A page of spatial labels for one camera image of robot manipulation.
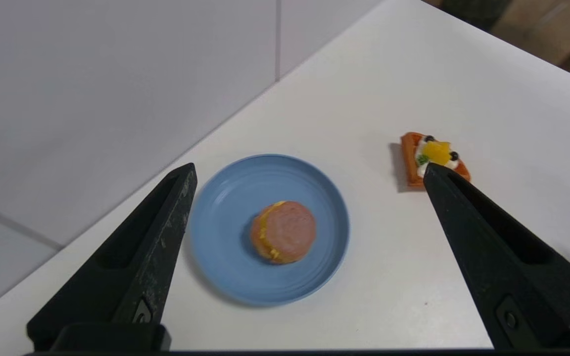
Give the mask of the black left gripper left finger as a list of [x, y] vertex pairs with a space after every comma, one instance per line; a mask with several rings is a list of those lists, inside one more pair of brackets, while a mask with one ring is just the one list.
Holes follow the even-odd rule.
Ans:
[[157, 353], [161, 317], [196, 194], [194, 164], [172, 170], [27, 324], [36, 353]]

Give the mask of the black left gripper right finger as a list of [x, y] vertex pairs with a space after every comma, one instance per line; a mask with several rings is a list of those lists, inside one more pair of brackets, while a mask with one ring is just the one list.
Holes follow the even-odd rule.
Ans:
[[424, 185], [494, 349], [570, 350], [570, 262], [451, 169]]

